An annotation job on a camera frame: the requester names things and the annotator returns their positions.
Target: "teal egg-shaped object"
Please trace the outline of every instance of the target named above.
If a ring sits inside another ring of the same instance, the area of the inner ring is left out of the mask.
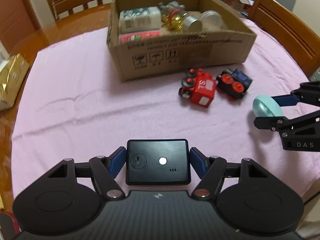
[[[256,117],[283,116],[278,103],[269,96],[257,96],[252,103],[252,110]]]

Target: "background cardboard box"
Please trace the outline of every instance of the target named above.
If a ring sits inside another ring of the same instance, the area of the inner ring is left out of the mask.
[[[119,15],[123,10],[178,1],[187,11],[215,10],[228,30],[170,33],[160,37],[119,43]],[[213,0],[114,0],[111,3],[107,44],[122,81],[191,67],[242,63],[256,34]]]

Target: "wooden door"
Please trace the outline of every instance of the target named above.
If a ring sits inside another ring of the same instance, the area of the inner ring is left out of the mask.
[[[0,40],[9,53],[35,31],[23,0],[0,0]]]

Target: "metal screw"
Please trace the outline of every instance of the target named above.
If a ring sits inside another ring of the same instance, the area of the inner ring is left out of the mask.
[[[195,190],[194,194],[197,197],[207,197],[210,195],[210,191],[205,188],[199,188],[199,189]]]
[[[112,189],[107,192],[107,196],[111,198],[119,198],[122,196],[122,192],[119,189]]]

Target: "gold package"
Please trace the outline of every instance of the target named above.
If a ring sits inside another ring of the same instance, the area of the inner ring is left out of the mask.
[[[20,54],[0,63],[0,111],[14,106],[29,67]]]

